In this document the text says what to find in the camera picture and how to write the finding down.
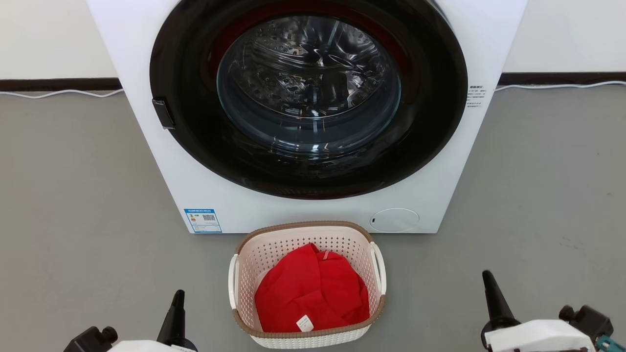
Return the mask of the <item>small printed text sticker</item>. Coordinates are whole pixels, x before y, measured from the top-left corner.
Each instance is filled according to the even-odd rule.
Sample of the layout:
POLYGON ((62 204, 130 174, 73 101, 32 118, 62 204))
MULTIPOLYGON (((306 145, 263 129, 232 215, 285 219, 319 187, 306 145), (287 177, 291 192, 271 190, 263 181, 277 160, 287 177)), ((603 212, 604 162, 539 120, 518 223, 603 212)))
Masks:
POLYGON ((487 98, 487 87, 484 85, 471 85, 467 92, 467 109, 478 109, 483 106, 487 98))

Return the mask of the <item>white front-load washing machine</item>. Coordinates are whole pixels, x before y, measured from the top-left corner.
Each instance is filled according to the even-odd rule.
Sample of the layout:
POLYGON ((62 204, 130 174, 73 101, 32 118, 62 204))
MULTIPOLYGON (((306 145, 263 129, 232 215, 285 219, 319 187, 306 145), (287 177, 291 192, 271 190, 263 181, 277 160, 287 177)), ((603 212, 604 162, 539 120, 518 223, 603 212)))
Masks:
POLYGON ((280 198, 246 189, 203 166, 159 123, 152 104, 152 49, 166 18, 181 0, 86 0, 119 82, 174 198, 184 209, 213 209, 222 233, 248 233, 290 222, 342 220, 377 233, 370 218, 385 209, 420 216, 411 234, 438 232, 498 85, 528 0, 431 0, 441 9, 468 59, 468 87, 484 85, 487 98, 465 109, 449 142, 422 169, 384 189, 341 199, 280 198))

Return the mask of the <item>steel washing drum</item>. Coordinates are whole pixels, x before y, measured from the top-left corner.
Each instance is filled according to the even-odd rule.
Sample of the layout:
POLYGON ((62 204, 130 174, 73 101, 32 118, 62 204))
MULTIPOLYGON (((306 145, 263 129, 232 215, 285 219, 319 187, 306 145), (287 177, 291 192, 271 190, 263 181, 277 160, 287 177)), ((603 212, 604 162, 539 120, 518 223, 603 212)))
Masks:
POLYGON ((348 154, 376 139, 401 103, 400 73, 382 42, 319 16, 242 34, 222 58, 217 89, 235 127, 291 158, 348 154))

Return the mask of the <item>cream perforated laundry basket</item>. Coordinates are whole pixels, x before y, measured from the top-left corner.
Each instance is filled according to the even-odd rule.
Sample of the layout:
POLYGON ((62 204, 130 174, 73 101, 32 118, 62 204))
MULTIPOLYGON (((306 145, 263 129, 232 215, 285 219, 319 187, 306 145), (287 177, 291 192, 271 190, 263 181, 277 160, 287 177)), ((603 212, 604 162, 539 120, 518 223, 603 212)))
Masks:
POLYGON ((346 221, 284 223, 258 229, 235 250, 228 269, 228 295, 237 325, 268 349, 311 349, 348 343, 362 337, 385 305, 387 277, 380 248, 362 226, 346 221), (357 325, 311 332, 264 332, 253 295, 264 275, 289 252, 307 243, 344 256, 369 294, 370 317, 357 325))

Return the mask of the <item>round white filter cover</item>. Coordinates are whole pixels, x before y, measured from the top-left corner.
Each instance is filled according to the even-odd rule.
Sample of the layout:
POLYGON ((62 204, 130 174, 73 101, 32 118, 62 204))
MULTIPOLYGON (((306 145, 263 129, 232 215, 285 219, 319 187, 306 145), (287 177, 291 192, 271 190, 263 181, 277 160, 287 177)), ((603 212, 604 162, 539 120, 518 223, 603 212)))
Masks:
POLYGON ((385 209, 370 218, 370 226, 378 233, 409 233, 417 227, 420 216, 410 209, 385 209))

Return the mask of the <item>blue energy label sticker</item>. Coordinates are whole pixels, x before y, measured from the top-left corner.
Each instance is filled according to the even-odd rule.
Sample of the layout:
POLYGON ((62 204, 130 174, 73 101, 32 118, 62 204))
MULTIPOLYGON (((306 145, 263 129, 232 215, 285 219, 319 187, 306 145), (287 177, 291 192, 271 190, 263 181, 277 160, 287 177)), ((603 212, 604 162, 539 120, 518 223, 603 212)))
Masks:
POLYGON ((195 234, 222 233, 217 214, 213 209, 184 209, 190 232, 195 234))

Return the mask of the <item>red garment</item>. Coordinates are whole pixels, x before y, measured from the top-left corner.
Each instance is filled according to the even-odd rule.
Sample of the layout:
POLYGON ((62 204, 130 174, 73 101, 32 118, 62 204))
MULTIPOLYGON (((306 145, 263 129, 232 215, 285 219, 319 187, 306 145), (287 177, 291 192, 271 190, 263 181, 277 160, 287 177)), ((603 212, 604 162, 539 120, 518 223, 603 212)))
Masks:
POLYGON ((370 318, 369 292, 344 256, 313 243, 270 269, 254 296, 265 332, 310 332, 357 325, 370 318))

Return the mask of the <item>round black washer door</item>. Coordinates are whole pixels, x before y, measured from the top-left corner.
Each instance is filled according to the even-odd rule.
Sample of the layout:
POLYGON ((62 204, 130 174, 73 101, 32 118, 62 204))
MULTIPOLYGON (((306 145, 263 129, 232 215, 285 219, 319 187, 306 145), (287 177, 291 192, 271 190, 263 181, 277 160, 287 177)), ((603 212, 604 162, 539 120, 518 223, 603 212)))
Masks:
POLYGON ((153 99, 168 103, 172 136, 209 170, 280 198, 341 199, 389 187, 435 158, 460 124, 468 64, 431 0, 181 0, 156 37, 150 84, 153 99), (226 51, 253 27, 291 16, 346 22, 389 51, 401 103, 376 139, 348 154, 291 158, 253 142, 228 118, 217 89, 226 51))

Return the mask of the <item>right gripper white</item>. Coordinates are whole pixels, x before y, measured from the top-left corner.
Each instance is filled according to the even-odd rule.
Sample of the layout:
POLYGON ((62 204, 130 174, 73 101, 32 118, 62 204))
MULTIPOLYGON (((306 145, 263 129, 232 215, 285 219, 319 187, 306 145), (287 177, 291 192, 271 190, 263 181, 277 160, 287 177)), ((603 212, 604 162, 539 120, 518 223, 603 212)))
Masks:
POLYGON ((520 323, 489 270, 482 272, 488 322, 481 333, 487 352, 614 352, 610 318, 588 305, 563 306, 558 319, 520 323))

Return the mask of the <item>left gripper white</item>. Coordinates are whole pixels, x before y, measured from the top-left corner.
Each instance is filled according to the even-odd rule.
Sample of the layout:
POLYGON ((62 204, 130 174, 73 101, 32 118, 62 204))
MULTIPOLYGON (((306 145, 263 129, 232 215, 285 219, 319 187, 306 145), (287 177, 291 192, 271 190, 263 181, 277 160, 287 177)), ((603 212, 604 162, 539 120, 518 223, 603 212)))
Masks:
POLYGON ((198 352, 185 336, 185 291, 175 292, 156 340, 139 339, 118 342, 114 328, 99 330, 92 326, 73 338, 64 352, 198 352))

